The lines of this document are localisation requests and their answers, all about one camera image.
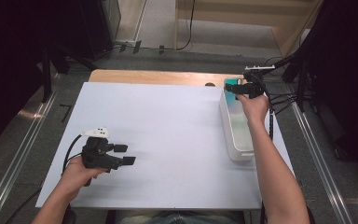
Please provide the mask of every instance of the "person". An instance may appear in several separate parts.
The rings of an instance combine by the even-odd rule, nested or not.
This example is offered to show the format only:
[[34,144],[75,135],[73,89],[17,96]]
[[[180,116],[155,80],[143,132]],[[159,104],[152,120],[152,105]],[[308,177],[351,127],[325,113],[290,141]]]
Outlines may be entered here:
[[106,170],[102,168],[87,169],[83,165],[81,157],[71,159],[57,186],[50,193],[32,223],[62,223],[66,208],[77,196],[81,187],[83,187],[89,179],[97,178],[99,174],[105,171]]
[[[310,223],[307,206],[302,191],[292,172],[269,138],[264,119],[269,109],[266,96],[249,99],[237,95],[243,112],[248,119],[255,151],[257,177],[268,223]],[[103,169],[86,169],[80,158],[71,159],[57,187],[42,206],[34,223],[61,223],[69,202],[78,194],[80,188],[92,176],[96,177]],[[241,223],[241,216],[232,212],[173,212],[173,211],[121,211],[117,220],[124,223],[176,223],[182,214],[189,222],[183,223]]]

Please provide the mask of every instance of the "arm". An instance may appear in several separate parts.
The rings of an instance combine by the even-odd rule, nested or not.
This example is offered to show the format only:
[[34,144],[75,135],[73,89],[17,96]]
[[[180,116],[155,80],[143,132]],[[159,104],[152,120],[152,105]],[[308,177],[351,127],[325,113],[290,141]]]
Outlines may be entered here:
[[71,159],[59,183],[46,199],[33,223],[61,224],[66,207],[77,196],[81,187],[90,178],[96,178],[104,171],[104,169],[86,169],[81,157]]
[[309,223],[301,189],[269,138],[264,119],[269,109],[266,96],[248,99],[237,95],[248,119],[255,150],[255,164],[268,223]]

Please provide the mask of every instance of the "wire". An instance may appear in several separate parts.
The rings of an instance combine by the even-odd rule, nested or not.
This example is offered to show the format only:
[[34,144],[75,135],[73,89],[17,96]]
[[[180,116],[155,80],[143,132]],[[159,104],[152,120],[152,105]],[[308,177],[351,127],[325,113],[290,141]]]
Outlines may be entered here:
[[[179,49],[174,49],[174,48],[169,48],[169,49],[156,49],[156,48],[137,48],[137,49],[151,49],[151,50],[164,50],[164,51],[179,51],[179,50],[183,50],[185,48],[187,48],[187,46],[190,44],[191,42],[191,37],[192,37],[192,27],[193,27],[193,18],[194,18],[194,6],[196,5],[196,0],[193,0],[193,6],[191,8],[191,16],[190,16],[190,31],[189,31],[189,38],[187,40],[187,43],[179,48]],[[126,48],[132,48],[135,49],[136,47],[131,46],[131,45],[123,45],[123,44],[119,44],[120,46],[126,46]]]
[[16,211],[13,213],[13,215],[11,215],[11,217],[7,220],[6,224],[10,224],[13,219],[16,217],[16,215],[20,212],[20,210],[28,203],[30,202],[34,196],[36,196],[40,191],[42,190],[42,187],[40,187],[37,191],[35,191],[24,203],[22,203],[20,205],[20,207],[18,207],[16,209]]
[[264,206],[263,201],[261,201],[260,224],[265,224],[267,222],[266,207]]
[[294,94],[279,94],[279,95],[277,95],[277,96],[274,96],[272,99],[271,99],[271,101],[273,101],[273,100],[276,100],[276,99],[278,99],[278,98],[281,98],[281,97],[284,97],[284,96],[287,96],[287,97],[296,97]]
[[249,73],[249,75],[251,77],[254,77],[255,80],[257,80],[257,82],[260,83],[260,85],[263,87],[264,92],[267,95],[268,107],[269,107],[269,137],[272,140],[273,136],[274,136],[274,125],[273,125],[273,113],[274,113],[274,110],[272,108],[272,102],[271,102],[271,96],[269,95],[269,90],[267,90],[266,86],[263,85],[263,82],[260,80],[260,78],[258,78],[257,76],[253,75],[252,73]]
[[65,160],[63,161],[63,167],[62,167],[62,173],[65,171],[65,168],[66,168],[66,164],[68,163],[68,157],[69,157],[69,154],[71,154],[71,150],[72,150],[72,147],[74,147],[75,143],[77,142],[77,140],[81,137],[82,135],[78,135],[75,140],[72,142],[71,146],[69,146],[68,148],[68,151],[66,152],[66,156],[65,156]]
[[275,115],[280,114],[284,109],[286,109],[287,107],[289,107],[289,105],[291,105],[292,103],[294,103],[295,101],[292,100],[289,104],[287,104],[286,106],[284,106],[282,109],[280,109],[278,112],[275,112]]
[[[268,58],[265,62],[264,62],[264,66],[267,66],[267,63],[272,60],[272,59],[282,59],[284,60],[285,62],[287,62],[283,57],[271,57],[271,58]],[[271,72],[268,72],[268,74],[272,75],[273,77],[276,77],[276,76],[279,76],[278,74],[272,74]]]
[[79,152],[79,153],[75,154],[75,156],[72,156],[71,158],[69,158],[68,161],[70,161],[70,160],[73,159],[74,157],[80,156],[80,155],[82,155],[82,154],[84,154],[84,153],[86,153],[86,152]]
[[272,103],[272,105],[280,105],[280,104],[286,103],[288,101],[294,101],[295,99],[296,99],[296,97],[289,97],[289,98],[287,98],[285,100],[274,102],[274,103]]
[[288,92],[288,93],[269,93],[269,95],[282,95],[282,96],[284,96],[284,95],[294,95],[294,94],[296,94],[296,91],[292,91],[292,92]]

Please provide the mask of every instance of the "floor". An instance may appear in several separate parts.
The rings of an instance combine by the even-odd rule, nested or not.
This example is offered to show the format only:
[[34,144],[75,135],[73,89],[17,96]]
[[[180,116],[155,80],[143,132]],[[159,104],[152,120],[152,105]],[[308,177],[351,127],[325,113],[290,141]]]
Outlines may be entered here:
[[[136,24],[139,23],[140,25],[138,28],[132,26],[131,31],[129,31],[129,28],[121,27],[122,30],[127,29],[127,33],[121,31],[121,33],[117,34],[117,39],[129,44],[142,40],[141,47],[143,48],[158,48],[160,45],[165,48],[173,47],[174,0],[120,0],[119,3],[122,6],[122,16],[126,15],[125,11],[128,8],[135,8],[134,6],[141,6],[135,9],[138,13],[143,12],[144,14],[137,16],[137,13],[132,12],[132,17],[137,21]],[[179,46],[184,45],[188,39],[189,30],[187,30],[186,26],[189,26],[189,21],[181,21]],[[157,53],[141,51],[137,58],[138,61],[133,61],[133,63],[126,61],[131,57],[136,57],[131,53],[123,52],[118,54],[113,52],[111,56],[102,58],[97,64],[101,67],[116,69],[193,69],[199,72],[241,73],[241,67],[263,65],[262,63],[266,59],[278,57],[269,62],[274,63],[281,57],[269,27],[200,21],[193,21],[191,44],[184,50],[185,52],[193,54],[191,54],[190,58],[186,58],[187,55],[182,53],[170,54],[166,52],[164,53],[165,55],[159,56]],[[200,59],[199,63],[201,65],[193,63],[198,59]],[[276,90],[285,91],[286,87],[279,82],[282,71],[275,71],[274,76],[269,76],[268,78],[269,81],[277,83],[271,84]],[[23,162],[22,169],[17,173],[16,184],[13,188],[6,188],[7,195],[4,195],[4,198],[1,199],[4,203],[0,207],[0,223],[4,223],[8,219],[19,204],[38,188],[46,176],[49,163],[32,160],[32,158],[45,158],[45,160],[48,160],[48,158],[54,156],[54,148],[57,148],[60,143],[60,136],[64,132],[67,122],[67,119],[65,119],[67,107],[65,105],[73,105],[76,102],[81,84],[87,81],[90,71],[84,69],[81,65],[73,63],[71,64],[71,74],[68,76],[58,75],[54,78],[54,88],[57,91],[55,102],[52,102],[54,106],[48,112],[46,121],[44,121],[45,124],[43,124],[43,128],[34,139],[32,148],[29,148],[29,154],[25,156],[29,159]],[[33,126],[35,116],[40,115],[40,113],[36,112],[40,106],[40,99],[41,91],[30,99],[29,103],[19,112],[19,115],[7,126],[0,138],[0,182],[10,167],[11,161],[16,156],[16,152],[20,151],[21,141],[27,135],[29,127]],[[323,150],[324,159],[336,180],[342,197],[346,201],[351,218],[354,223],[358,223],[358,163],[337,160],[322,123],[311,112],[310,108],[306,110],[305,114],[312,130],[316,130],[314,135],[318,139],[318,146]],[[283,127],[292,125],[294,121],[296,121],[296,115],[292,110],[285,110],[285,113],[282,113],[279,118],[280,126]],[[306,147],[307,142],[302,139],[302,132],[298,124],[293,125],[294,128],[281,129],[283,136],[286,136],[284,140],[288,150],[290,150],[291,158],[293,156],[293,158],[303,158],[305,160],[303,163],[301,160],[297,160],[293,164],[297,177],[305,186],[307,203],[315,210],[315,214],[319,216],[318,223],[338,223],[331,208],[331,202],[328,201],[325,194],[324,184],[319,179],[317,168],[313,164],[312,156]],[[292,141],[290,136],[298,136],[299,140]],[[313,165],[305,165],[305,162],[310,162]],[[33,206],[34,200],[24,208],[21,213],[21,219],[18,219],[19,222],[15,223],[27,223],[32,220],[32,217],[37,213]],[[79,221],[77,223],[90,223],[91,221],[103,223],[106,216],[104,211],[90,211],[89,209],[78,209],[76,213],[78,220],[84,219],[83,222]],[[248,221],[250,217],[256,223],[257,212],[247,214]]]

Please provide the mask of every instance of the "table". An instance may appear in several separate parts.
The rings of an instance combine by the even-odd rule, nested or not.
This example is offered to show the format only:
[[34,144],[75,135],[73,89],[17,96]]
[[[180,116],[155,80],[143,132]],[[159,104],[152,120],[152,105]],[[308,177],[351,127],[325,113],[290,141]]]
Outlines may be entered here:
[[[259,208],[255,161],[228,158],[218,106],[222,88],[199,85],[206,81],[221,86],[225,77],[240,76],[94,71],[79,93],[36,207],[43,205],[58,182],[73,139],[82,131],[106,125],[109,142],[129,145],[125,154],[115,156],[136,156],[135,164],[100,175],[80,191],[73,207]],[[174,85],[175,79],[188,85]],[[274,125],[274,143],[291,168],[276,119]],[[85,137],[80,138],[72,154],[85,142]]]
[[[197,0],[194,21],[271,26],[283,57],[311,28],[323,0]],[[193,1],[176,0],[173,44],[177,48],[178,20],[190,20]]]

